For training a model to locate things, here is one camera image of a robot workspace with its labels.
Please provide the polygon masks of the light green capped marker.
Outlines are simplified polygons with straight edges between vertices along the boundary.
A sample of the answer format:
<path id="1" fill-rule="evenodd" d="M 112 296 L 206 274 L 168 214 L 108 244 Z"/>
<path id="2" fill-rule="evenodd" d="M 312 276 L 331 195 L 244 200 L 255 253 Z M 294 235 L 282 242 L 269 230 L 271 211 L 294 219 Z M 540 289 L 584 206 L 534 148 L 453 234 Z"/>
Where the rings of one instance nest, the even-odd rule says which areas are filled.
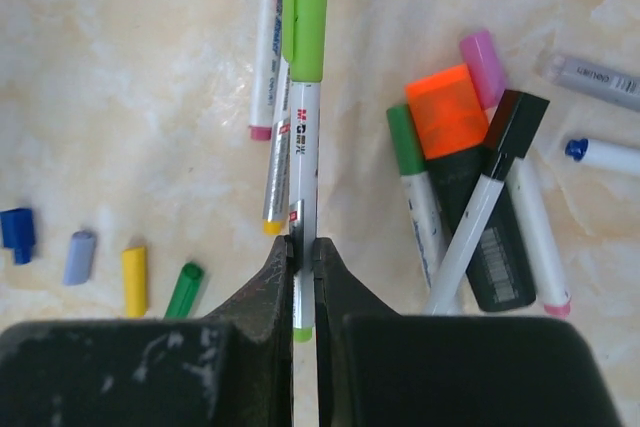
<path id="1" fill-rule="evenodd" d="M 320 95 L 328 0 L 283 0 L 282 54 L 289 65 L 289 235 L 294 247 L 293 339 L 315 323 L 313 245 L 317 236 Z"/>

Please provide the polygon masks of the grey blue marker cap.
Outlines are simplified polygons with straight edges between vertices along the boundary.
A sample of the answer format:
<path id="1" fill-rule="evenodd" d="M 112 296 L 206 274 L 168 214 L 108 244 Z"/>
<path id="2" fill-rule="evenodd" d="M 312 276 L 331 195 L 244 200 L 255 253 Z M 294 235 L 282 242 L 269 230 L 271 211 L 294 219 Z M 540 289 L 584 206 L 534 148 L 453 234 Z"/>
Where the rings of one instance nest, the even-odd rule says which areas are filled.
<path id="1" fill-rule="evenodd" d="M 65 286 L 81 285 L 89 280 L 96 245 L 96 235 L 90 230 L 72 234 L 63 276 Z"/>

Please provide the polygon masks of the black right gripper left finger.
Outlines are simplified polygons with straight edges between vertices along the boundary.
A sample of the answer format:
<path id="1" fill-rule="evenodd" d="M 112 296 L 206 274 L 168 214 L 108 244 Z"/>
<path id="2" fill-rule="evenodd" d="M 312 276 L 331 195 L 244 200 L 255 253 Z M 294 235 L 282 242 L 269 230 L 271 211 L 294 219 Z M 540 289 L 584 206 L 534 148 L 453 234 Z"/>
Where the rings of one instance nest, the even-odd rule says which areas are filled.
<path id="1" fill-rule="evenodd" d="M 293 248 L 188 320 L 22 322 L 1 336 L 5 426 L 289 426 Z"/>

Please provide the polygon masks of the pink capped marker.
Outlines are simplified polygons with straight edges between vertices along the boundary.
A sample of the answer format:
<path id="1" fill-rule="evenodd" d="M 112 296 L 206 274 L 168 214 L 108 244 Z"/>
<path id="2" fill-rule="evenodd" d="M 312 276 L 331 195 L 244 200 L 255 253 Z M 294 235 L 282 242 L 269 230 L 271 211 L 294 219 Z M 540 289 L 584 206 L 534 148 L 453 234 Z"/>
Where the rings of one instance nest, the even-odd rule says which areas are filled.
<path id="1" fill-rule="evenodd" d="M 255 141 L 271 138 L 281 59 L 282 0 L 259 0 L 249 133 Z"/>

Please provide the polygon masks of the yellow marker cap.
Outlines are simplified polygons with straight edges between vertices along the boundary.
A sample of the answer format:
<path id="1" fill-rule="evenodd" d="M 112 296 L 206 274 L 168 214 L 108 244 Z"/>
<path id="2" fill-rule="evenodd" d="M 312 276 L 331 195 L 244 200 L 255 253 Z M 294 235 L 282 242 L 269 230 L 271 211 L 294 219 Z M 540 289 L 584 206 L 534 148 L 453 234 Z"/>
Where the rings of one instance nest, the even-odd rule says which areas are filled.
<path id="1" fill-rule="evenodd" d="M 122 253 L 126 315 L 143 317 L 147 311 L 147 250 L 144 246 Z"/>

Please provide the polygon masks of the green marker cap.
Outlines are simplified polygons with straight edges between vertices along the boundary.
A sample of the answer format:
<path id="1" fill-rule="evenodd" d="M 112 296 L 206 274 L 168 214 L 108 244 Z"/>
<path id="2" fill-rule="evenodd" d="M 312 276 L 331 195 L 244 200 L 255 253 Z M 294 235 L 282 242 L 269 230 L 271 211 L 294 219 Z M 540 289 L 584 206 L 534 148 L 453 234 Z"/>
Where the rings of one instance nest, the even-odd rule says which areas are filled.
<path id="1" fill-rule="evenodd" d="M 204 278 L 205 272 L 199 264 L 185 263 L 177 277 L 164 317 L 187 318 L 193 309 Z"/>

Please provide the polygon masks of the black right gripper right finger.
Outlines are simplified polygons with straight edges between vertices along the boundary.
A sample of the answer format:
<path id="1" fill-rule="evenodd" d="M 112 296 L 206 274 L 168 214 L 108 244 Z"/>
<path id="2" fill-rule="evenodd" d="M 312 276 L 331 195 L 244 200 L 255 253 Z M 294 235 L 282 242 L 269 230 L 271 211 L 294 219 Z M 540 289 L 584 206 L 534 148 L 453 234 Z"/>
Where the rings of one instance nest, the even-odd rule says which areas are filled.
<path id="1" fill-rule="evenodd" d="M 409 316 L 313 247 L 323 426 L 616 426 L 585 340 L 545 317 Z"/>

